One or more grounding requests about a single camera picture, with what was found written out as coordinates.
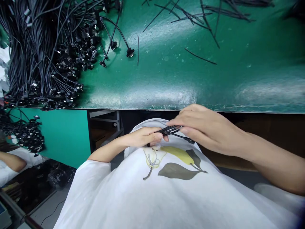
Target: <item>right hand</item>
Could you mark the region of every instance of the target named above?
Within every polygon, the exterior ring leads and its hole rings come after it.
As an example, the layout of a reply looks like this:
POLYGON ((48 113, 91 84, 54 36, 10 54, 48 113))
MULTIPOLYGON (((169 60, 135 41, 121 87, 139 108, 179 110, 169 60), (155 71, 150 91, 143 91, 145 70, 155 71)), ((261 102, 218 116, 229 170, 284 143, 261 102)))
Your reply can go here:
POLYGON ((191 104, 167 123, 183 126, 180 132, 203 147, 217 153, 243 157, 251 134, 239 129, 221 114, 198 104, 191 104))

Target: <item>yellow pear print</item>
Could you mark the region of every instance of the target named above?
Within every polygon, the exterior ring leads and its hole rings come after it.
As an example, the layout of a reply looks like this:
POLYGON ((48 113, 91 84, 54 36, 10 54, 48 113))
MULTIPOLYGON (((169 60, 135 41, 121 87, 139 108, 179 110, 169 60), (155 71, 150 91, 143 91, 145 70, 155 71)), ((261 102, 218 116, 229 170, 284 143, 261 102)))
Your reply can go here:
POLYGON ((176 148, 176 147, 161 147, 162 151, 168 152, 180 160, 182 160, 185 164, 194 164, 194 160, 188 155, 187 152, 185 152, 182 149, 176 148))
POLYGON ((162 151, 158 146, 154 146, 151 148, 143 148, 143 150, 146 157, 146 163, 150 168, 149 174, 145 178, 143 178, 143 180, 146 180, 150 177, 152 170, 160 166, 160 163, 163 157, 166 155, 166 152, 162 151))

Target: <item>white cloth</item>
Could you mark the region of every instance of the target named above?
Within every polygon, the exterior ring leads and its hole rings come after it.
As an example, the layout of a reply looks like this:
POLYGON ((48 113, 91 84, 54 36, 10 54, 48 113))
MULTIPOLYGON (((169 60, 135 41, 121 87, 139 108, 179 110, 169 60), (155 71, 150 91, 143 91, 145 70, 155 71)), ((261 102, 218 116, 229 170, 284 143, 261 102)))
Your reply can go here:
MULTIPOLYGON (((28 150, 21 147, 7 153, 16 155, 25 160, 25 162, 27 163, 27 165, 19 173, 46 160, 46 158, 42 157, 41 155, 34 157, 35 154, 30 153, 28 150)), ((11 179, 13 179, 15 176, 17 176, 19 173, 12 170, 3 161, 0 160, 0 188, 4 186, 7 182, 9 182, 11 179)))
MULTIPOLYGON (((164 128, 165 122, 147 120, 133 131, 164 128)), ((297 216, 219 172, 197 144, 172 135, 169 139, 150 148, 127 148, 125 160, 112 172, 110 163, 83 163, 54 228, 249 229, 296 224, 297 216)))

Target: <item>leaf print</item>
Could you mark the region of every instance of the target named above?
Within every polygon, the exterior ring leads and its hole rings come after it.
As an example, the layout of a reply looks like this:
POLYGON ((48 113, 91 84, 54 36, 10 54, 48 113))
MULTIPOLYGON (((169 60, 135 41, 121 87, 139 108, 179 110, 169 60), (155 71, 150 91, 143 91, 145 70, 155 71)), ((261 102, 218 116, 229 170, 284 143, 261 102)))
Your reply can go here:
POLYGON ((176 147, 161 147, 161 150, 178 157, 185 164, 195 164, 192 157, 182 149, 179 149, 179 148, 176 148, 176 147))
POLYGON ((190 180, 196 174, 200 173, 201 171, 191 171, 179 164, 176 163, 167 163, 163 169, 160 170, 158 176, 164 176, 171 179, 182 179, 182 180, 190 180))
POLYGON ((186 153, 194 160, 194 164, 200 168, 200 158, 197 156, 197 154, 194 152, 194 150, 192 149, 189 149, 189 150, 186 150, 186 153))

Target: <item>black plug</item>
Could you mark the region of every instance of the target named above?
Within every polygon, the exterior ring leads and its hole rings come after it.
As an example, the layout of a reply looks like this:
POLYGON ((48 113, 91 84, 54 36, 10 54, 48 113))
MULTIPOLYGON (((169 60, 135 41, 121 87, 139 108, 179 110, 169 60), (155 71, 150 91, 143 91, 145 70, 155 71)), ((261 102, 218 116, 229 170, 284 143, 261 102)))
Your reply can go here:
POLYGON ((116 41, 111 41, 110 43, 110 48, 113 50, 113 49, 116 49, 117 48, 117 42, 116 41))
POLYGON ((128 48, 127 49, 127 57, 133 57, 134 49, 128 48))
POLYGON ((100 61, 99 64, 100 64, 101 66, 103 66, 103 67, 106 67, 106 64, 105 64, 104 61, 100 61))

